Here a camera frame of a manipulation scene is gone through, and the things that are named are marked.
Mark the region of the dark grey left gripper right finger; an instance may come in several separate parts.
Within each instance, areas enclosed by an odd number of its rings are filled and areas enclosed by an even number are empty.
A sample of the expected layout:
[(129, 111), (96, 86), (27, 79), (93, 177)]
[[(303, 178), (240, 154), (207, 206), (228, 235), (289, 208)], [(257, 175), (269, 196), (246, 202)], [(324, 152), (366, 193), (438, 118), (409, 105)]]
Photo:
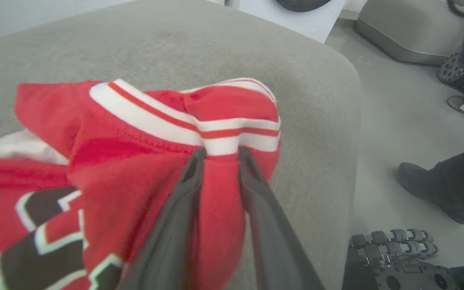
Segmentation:
[(250, 217), (259, 290), (322, 290), (324, 286), (253, 153), (239, 148), (240, 195)]

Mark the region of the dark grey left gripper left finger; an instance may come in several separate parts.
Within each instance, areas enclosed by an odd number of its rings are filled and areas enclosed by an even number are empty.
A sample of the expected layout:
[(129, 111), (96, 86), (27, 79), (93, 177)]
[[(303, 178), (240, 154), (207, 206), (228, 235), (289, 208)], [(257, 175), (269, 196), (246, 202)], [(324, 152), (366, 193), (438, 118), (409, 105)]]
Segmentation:
[(190, 288), (192, 237), (199, 212), (205, 157), (205, 149), (200, 148), (189, 158), (120, 289)]

